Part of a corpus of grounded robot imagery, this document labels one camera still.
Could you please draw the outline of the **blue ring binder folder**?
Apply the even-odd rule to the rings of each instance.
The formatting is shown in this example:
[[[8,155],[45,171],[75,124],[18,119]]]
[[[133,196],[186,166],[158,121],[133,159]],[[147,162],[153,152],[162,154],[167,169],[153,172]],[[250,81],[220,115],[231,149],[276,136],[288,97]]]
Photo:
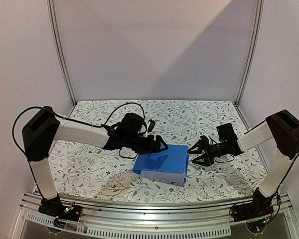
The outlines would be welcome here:
[[[160,153],[139,155],[133,166],[133,173],[140,176],[142,170],[170,173],[184,173],[187,177],[189,162],[188,146],[169,145]]]

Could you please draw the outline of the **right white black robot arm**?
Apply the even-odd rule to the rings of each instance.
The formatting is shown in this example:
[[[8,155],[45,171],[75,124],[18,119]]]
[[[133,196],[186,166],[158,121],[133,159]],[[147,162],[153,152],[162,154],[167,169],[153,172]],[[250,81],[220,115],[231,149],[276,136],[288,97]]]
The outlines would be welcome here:
[[[267,174],[253,193],[248,213],[258,217],[267,209],[267,203],[278,193],[295,160],[299,157],[299,119],[288,110],[267,116],[262,122],[237,136],[231,123],[217,126],[218,142],[203,135],[189,150],[196,154],[193,163],[211,166],[220,156],[239,156],[253,148],[272,156]]]

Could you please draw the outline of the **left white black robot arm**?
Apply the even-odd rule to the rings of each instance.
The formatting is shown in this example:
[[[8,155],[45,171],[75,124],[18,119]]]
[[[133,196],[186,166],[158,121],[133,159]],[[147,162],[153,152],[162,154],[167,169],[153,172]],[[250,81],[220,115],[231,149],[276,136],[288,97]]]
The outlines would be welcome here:
[[[52,107],[39,108],[23,127],[24,154],[29,163],[39,193],[45,199],[45,208],[53,216],[64,212],[59,202],[48,163],[50,148],[55,141],[71,141],[93,145],[104,150],[129,148],[137,154],[160,153],[168,150],[161,136],[151,135],[155,122],[145,121],[135,113],[127,113],[113,125],[93,125],[58,115]]]

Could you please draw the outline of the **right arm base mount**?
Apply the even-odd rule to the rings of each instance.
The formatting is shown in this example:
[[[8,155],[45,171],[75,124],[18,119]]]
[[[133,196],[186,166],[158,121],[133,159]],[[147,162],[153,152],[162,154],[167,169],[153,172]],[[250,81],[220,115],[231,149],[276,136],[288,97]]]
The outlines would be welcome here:
[[[279,193],[269,198],[253,196],[250,203],[236,203],[229,210],[234,222],[245,221],[247,230],[255,235],[262,234],[267,225],[280,211],[282,201]]]

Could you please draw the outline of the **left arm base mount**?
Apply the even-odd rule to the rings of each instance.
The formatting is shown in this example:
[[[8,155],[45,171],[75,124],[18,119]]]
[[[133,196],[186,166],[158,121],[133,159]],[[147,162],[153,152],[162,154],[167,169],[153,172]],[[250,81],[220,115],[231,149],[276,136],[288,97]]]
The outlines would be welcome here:
[[[82,207],[72,202],[70,206],[62,204],[59,196],[48,200],[41,200],[38,211],[42,214],[54,217],[53,226],[64,229],[67,221],[78,222],[82,213]]]

